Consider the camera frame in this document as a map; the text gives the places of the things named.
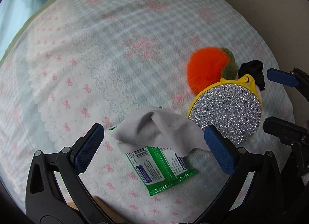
wooden edge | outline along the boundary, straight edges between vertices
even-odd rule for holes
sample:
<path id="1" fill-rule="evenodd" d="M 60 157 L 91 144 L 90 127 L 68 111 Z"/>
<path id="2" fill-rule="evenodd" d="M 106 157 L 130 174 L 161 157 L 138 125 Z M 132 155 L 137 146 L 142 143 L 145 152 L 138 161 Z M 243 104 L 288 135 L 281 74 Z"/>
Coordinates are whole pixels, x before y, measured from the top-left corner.
<path id="1" fill-rule="evenodd" d="M 103 202 L 99 197 L 92 196 L 95 202 L 100 206 L 101 209 L 116 223 L 129 223 L 126 219 L 117 214 L 113 209 L 111 209 L 105 202 Z M 74 202 L 67 203 L 68 206 L 78 210 Z"/>

screw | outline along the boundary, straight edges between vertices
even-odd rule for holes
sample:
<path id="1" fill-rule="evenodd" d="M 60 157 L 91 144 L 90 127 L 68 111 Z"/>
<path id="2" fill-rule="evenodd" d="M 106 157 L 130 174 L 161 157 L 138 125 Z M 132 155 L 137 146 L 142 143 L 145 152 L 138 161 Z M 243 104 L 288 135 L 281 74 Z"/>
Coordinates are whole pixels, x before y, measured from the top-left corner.
<path id="1" fill-rule="evenodd" d="M 40 150 L 37 150 L 35 153 L 34 153 L 34 156 L 40 156 L 41 155 L 41 151 Z"/>
<path id="2" fill-rule="evenodd" d="M 246 149 L 243 148 L 243 147 L 239 147 L 238 152 L 241 153 L 241 154 L 244 154 L 244 153 L 246 153 Z"/>
<path id="3" fill-rule="evenodd" d="M 307 143 L 306 143 L 306 140 L 307 140 L 306 135 L 302 135 L 301 138 L 300 138 L 300 140 L 301 140 L 304 144 L 307 144 Z"/>
<path id="4" fill-rule="evenodd" d="M 63 152 L 63 153 L 67 153 L 67 152 L 69 152 L 69 151 L 70 151 L 70 147 L 68 147 L 68 146 L 62 148 L 62 152 Z"/>
<path id="5" fill-rule="evenodd" d="M 268 151 L 268 152 L 267 152 L 267 155 L 268 155 L 269 157 L 273 157 L 273 152 Z"/>

bed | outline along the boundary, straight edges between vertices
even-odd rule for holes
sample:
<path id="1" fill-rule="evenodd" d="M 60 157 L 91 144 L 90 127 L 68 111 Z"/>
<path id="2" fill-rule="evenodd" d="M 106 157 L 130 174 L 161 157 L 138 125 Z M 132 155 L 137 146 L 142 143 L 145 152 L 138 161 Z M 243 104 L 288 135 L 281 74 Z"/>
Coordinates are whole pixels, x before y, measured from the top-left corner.
<path id="1" fill-rule="evenodd" d="M 186 62 L 194 50 L 205 46 L 229 48 L 238 65 L 259 59 L 264 70 L 278 68 L 261 36 L 224 0 L 44 4 L 25 23 L 0 64 L 0 177 L 19 208 L 25 209 L 27 173 L 36 150 L 50 153 L 71 146 L 96 122 L 108 132 L 148 106 L 185 115 L 194 98 L 186 83 Z M 262 122 L 269 116 L 294 122 L 282 86 L 265 80 L 262 100 Z M 261 126 L 242 146 L 255 153 L 272 150 L 280 169 L 290 153 Z M 185 161 L 198 174 L 150 197 L 106 134 L 81 179 L 92 195 L 133 223 L 189 223 L 227 177 L 210 152 L 194 150 Z M 241 203 L 251 176 L 234 206 Z"/>

yellow trim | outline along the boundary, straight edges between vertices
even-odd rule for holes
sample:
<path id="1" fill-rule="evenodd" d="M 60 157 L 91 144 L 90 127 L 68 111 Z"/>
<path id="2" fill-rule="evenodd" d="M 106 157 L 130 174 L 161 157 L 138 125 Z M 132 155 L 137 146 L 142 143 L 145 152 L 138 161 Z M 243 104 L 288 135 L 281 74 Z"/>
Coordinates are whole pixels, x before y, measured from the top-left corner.
<path id="1" fill-rule="evenodd" d="M 239 78 L 238 80 L 226 80 L 224 78 L 221 78 L 219 82 L 217 83 L 214 83 L 210 86 L 208 86 L 206 89 L 202 90 L 194 99 L 193 99 L 193 102 L 191 103 L 190 107 L 189 107 L 189 110 L 187 112 L 187 118 L 189 117 L 190 113 L 191 113 L 191 110 L 195 104 L 195 102 L 198 100 L 198 98 L 203 94 L 205 93 L 206 91 L 214 88 L 214 87 L 217 87 L 219 85 L 222 85 L 222 84 L 237 84 L 237 85 L 240 85 L 242 87 L 245 87 L 247 88 L 249 91 L 251 91 L 260 101 L 261 105 L 262 105 L 262 101 L 261 101 L 261 98 L 259 96 L 259 93 L 257 92 L 256 90 L 256 86 L 255 86 L 255 81 L 254 81 L 254 78 L 249 75 L 249 74 L 246 74 L 244 76 L 242 76 L 241 78 Z"/>

blue label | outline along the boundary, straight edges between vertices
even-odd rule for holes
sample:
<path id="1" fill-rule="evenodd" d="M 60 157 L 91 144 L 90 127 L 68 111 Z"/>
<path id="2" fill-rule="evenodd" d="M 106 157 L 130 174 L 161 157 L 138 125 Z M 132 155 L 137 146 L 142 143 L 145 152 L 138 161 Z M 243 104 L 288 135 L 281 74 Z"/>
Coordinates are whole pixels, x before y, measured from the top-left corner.
<path id="1" fill-rule="evenodd" d="M 145 183 L 150 183 L 152 182 L 151 178 L 149 177 L 148 173 L 145 171 L 142 165 L 136 166 L 136 170 L 140 174 L 140 176 L 143 178 Z"/>
<path id="2" fill-rule="evenodd" d="M 186 168 L 186 166 L 184 165 L 184 163 L 182 162 L 181 157 L 178 157 L 176 153 L 175 153 L 175 156 L 176 156 L 176 158 L 178 159 L 178 161 L 179 161 L 181 167 L 183 168 L 183 170 L 186 170 L 187 168 Z"/>

